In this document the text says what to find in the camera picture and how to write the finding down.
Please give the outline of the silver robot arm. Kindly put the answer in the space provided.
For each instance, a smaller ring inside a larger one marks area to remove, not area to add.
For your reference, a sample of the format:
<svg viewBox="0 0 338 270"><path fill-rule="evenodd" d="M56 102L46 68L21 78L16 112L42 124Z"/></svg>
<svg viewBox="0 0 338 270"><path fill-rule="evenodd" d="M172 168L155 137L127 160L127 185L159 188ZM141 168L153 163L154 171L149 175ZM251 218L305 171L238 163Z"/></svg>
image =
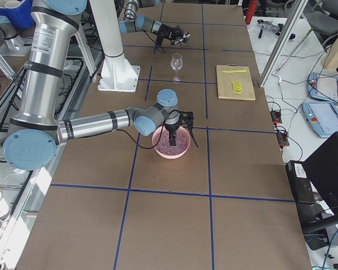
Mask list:
<svg viewBox="0 0 338 270"><path fill-rule="evenodd" d="M170 41L171 45L181 47L188 43L190 33L182 30L180 26L170 27L160 21L153 20L142 14L137 14L138 9L156 7L160 1L124 1L123 20L119 20L119 30L122 34L133 32L147 32L156 35L155 45L161 47L163 40Z"/></svg>
<svg viewBox="0 0 338 270"><path fill-rule="evenodd" d="M15 168L41 168L54 158L61 143L130 126L143 136L165 128L170 144L175 144L181 115L177 95L171 89L159 91L156 102L147 109L131 107L84 118L55 119L69 41L79 32L81 14L87 6L91 7L104 53L99 90L136 90L140 68L125 58L113 1L34 1L31 15L35 31L25 65L23 97L18 113L10 119L3 144L4 156Z"/></svg>

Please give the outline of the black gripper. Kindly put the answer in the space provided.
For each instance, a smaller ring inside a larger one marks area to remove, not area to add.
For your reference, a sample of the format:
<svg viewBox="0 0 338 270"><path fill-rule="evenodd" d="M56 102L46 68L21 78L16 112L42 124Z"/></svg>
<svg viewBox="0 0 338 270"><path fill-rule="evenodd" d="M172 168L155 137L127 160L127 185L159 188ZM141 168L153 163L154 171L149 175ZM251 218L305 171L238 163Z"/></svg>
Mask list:
<svg viewBox="0 0 338 270"><path fill-rule="evenodd" d="M170 146L176 146L176 131L179 128L178 119L168 119L165 121L165 128L169 131L169 143Z"/></svg>
<svg viewBox="0 0 338 270"><path fill-rule="evenodd" d="M186 40L176 38L189 38L189 33L181 30L176 31L175 28L168 25L161 25L161 36L164 39L175 39L170 41L171 45L181 47L186 43Z"/></svg>

